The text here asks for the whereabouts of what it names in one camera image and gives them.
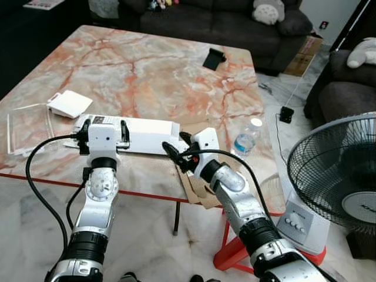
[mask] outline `water bottle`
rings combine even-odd
[[[245,127],[236,137],[231,153],[241,159],[245,159],[251,153],[252,148],[261,135],[263,122],[258,118],[251,119],[250,124]]]

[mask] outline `dark gray couch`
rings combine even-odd
[[[315,127],[346,116],[376,111],[376,66],[347,66],[351,51],[332,52],[313,86],[304,114]]]
[[[149,0],[119,0],[125,30],[227,45],[251,51],[256,69],[276,75],[301,48],[312,23],[299,10],[301,0],[283,0],[286,18],[275,26],[251,19],[253,0],[180,0],[162,12]]]

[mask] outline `marble table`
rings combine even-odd
[[[217,71],[202,67],[209,48],[226,54]],[[81,26],[0,102],[2,184],[25,179],[26,158],[6,152],[6,117],[15,108],[46,103],[72,90],[93,99],[86,113],[172,120],[183,125],[209,122],[230,148],[251,116],[263,117],[263,103],[249,51],[161,36]],[[55,136],[74,120],[53,115]],[[25,138],[33,124],[25,121]],[[187,202],[177,171],[165,157],[121,155],[117,177],[122,193]],[[277,173],[265,127],[247,160],[262,182]],[[32,176],[39,185],[78,186],[85,158],[59,143],[36,156]],[[268,194],[273,214],[284,212],[281,190]]]

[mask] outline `shoe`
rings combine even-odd
[[[204,278],[195,274],[191,279],[190,282],[204,282]]]
[[[126,276],[132,276],[134,279],[137,280],[137,277],[136,277],[136,275],[135,275],[134,272],[127,272],[126,274],[123,275],[123,277],[126,277]]]

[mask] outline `robotic arm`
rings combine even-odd
[[[290,242],[282,239],[240,173],[225,163],[220,164],[215,153],[194,153],[200,149],[219,149],[215,129],[207,128],[194,136],[181,133],[181,137],[190,146],[182,154],[166,142],[163,148],[183,173],[190,170],[195,177],[210,183],[232,229],[247,248],[255,276],[261,282],[325,282],[320,272]]]
[[[68,248],[46,277],[50,282],[102,282],[103,261],[114,219],[113,203],[119,190],[116,167],[116,131],[113,125],[89,125],[78,134],[84,169],[86,200],[72,230]]]

